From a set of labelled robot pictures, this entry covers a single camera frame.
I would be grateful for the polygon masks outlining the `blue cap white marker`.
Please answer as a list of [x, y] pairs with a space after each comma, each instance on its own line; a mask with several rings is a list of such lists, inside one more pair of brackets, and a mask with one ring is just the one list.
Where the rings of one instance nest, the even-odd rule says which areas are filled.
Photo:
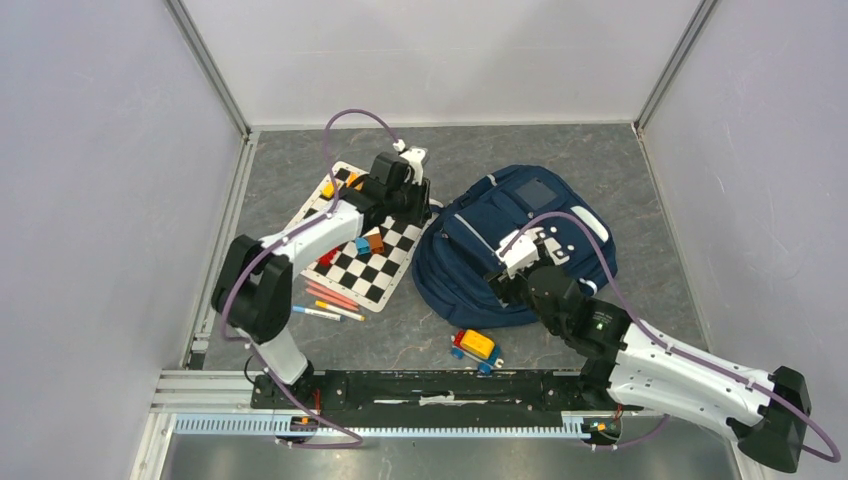
[[295, 313], [301, 313], [301, 314], [317, 317], [317, 318], [328, 319], [328, 320], [332, 320], [332, 321], [336, 321], [336, 322], [342, 321], [342, 316], [340, 314], [330, 312], [330, 311], [325, 311], [325, 310], [312, 309], [312, 308], [307, 308], [307, 307], [303, 307], [303, 306], [292, 306], [291, 311], [295, 312]]

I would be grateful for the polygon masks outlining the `red marker pen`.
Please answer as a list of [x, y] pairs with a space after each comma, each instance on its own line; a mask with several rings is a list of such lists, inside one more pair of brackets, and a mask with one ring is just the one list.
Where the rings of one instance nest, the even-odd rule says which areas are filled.
[[359, 305], [350, 298], [347, 298], [341, 294], [329, 290], [328, 288], [325, 288], [315, 282], [306, 282], [306, 292], [327, 304], [332, 304], [334, 306], [352, 311], [359, 310]]

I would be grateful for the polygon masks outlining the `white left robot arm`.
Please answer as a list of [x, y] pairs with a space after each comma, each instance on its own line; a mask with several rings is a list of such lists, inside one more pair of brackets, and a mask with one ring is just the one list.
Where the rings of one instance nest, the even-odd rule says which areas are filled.
[[211, 307], [255, 350], [288, 406], [302, 407], [314, 394], [314, 381], [304, 374], [310, 363], [287, 328], [295, 277], [387, 218], [424, 226], [431, 216], [426, 156], [421, 147], [381, 153], [368, 173], [338, 187], [316, 213], [276, 234], [261, 239], [240, 235], [230, 243]]

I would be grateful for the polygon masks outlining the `navy blue student backpack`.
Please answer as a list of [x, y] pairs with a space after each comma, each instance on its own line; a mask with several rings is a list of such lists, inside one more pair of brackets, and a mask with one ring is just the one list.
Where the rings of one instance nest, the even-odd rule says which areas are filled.
[[501, 302], [485, 277], [502, 270], [497, 252], [510, 237], [552, 211], [577, 217], [592, 236], [563, 218], [544, 218], [530, 234], [543, 241], [554, 263], [584, 294], [597, 294], [618, 272], [609, 226], [558, 174], [542, 166], [511, 165], [484, 176], [438, 210], [411, 264], [420, 296], [460, 329], [534, 323], [531, 310]]

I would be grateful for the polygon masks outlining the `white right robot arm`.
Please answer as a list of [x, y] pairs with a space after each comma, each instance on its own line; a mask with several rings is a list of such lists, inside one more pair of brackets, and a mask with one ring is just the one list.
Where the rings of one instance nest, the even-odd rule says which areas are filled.
[[621, 307], [585, 295], [556, 266], [485, 277], [496, 297], [524, 306], [548, 331], [585, 357], [577, 382], [591, 408], [609, 402], [655, 410], [712, 430], [752, 460], [794, 473], [811, 412], [805, 377], [715, 357], [637, 324]]

